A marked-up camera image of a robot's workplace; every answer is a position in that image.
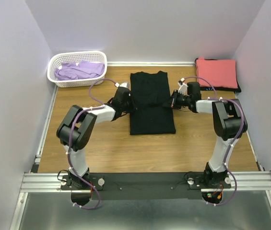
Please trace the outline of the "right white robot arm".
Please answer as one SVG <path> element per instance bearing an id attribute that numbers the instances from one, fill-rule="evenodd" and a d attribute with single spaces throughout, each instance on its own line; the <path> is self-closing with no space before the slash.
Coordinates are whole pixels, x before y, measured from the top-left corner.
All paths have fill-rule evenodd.
<path id="1" fill-rule="evenodd" d="M 176 110 L 187 107 L 193 113 L 212 115 L 216 143 L 204 171 L 197 175 L 200 186 L 216 188 L 227 178 L 230 156 L 242 134 L 247 131 L 247 120 L 238 99 L 202 99 L 197 81 L 186 83 L 185 79 L 181 79 L 178 85 L 179 88 L 174 90 L 168 102 L 164 103 L 165 107 Z"/>

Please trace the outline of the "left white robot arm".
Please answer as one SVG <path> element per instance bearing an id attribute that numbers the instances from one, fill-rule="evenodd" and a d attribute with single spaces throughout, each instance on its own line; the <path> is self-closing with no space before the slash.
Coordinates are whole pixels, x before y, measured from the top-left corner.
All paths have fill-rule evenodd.
<path id="1" fill-rule="evenodd" d="M 93 187 L 88 181 L 89 167 L 86 163 L 85 147 L 96 124 L 112 122 L 136 110 L 129 88 L 124 82 L 116 84 L 116 92 L 107 103 L 98 107 L 72 106 L 59 125 L 56 135 L 66 150 L 69 163 L 69 179 L 77 189 Z"/>

